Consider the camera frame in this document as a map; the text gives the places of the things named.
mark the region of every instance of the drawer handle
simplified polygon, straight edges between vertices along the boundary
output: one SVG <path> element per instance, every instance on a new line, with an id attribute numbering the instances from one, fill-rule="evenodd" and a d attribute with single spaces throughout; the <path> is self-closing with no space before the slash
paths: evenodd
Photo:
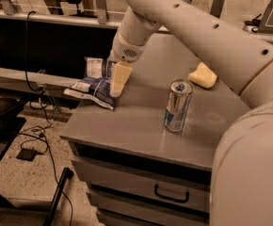
<path id="1" fill-rule="evenodd" d="M 185 198 L 183 200 L 179 200 L 179 199 L 174 199 L 174 198 L 171 198 L 171 197 L 168 197 L 168 196 L 164 196 L 160 193 L 157 192 L 158 190 L 158 185 L 155 185 L 154 187 L 154 194 L 163 199 L 163 200 L 169 200 L 169 201 L 174 201 L 174 202 L 179 202 L 179 203 L 184 203 L 184 202 L 188 202 L 189 201 L 189 196 L 190 196 L 190 193 L 189 192 L 186 192 L 185 193 Z"/>

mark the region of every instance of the red bull can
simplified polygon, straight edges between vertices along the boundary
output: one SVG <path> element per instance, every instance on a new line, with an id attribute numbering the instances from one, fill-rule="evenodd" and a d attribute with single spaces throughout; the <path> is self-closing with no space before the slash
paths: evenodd
<path id="1" fill-rule="evenodd" d="M 190 104 L 193 85 L 184 79 L 171 82 L 169 99 L 165 114 L 165 126 L 171 132 L 180 132 L 184 128 L 185 116 Z"/>

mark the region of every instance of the gray cabinet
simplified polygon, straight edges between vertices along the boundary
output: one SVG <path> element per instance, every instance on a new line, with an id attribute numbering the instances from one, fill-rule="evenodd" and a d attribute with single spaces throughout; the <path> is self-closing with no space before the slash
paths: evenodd
<path id="1" fill-rule="evenodd" d="M 249 108 L 221 81 L 194 87 L 184 130 L 164 126 L 169 84 L 199 61 L 154 34 L 114 111 L 82 102 L 61 137 L 106 225 L 208 225 L 213 159 L 224 132 Z"/>
<path id="2" fill-rule="evenodd" d="M 210 172 L 73 147 L 80 153 L 72 158 L 76 174 L 88 184 L 89 201 L 106 225 L 208 225 Z"/>

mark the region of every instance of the can lid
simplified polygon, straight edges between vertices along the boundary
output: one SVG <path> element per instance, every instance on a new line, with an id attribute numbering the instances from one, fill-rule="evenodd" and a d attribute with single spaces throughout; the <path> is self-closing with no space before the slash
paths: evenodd
<path id="1" fill-rule="evenodd" d="M 193 91 L 193 86 L 190 82 L 183 79 L 175 80 L 171 83 L 171 90 L 179 94 L 189 94 Z"/>

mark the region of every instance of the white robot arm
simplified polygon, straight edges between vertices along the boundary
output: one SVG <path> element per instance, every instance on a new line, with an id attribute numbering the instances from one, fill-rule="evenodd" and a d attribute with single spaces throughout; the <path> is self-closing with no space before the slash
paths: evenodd
<path id="1" fill-rule="evenodd" d="M 182 0 L 127 0 L 111 55 L 139 59 L 160 25 L 254 108 L 220 141 L 211 182 L 213 226 L 273 225 L 273 45 Z"/>

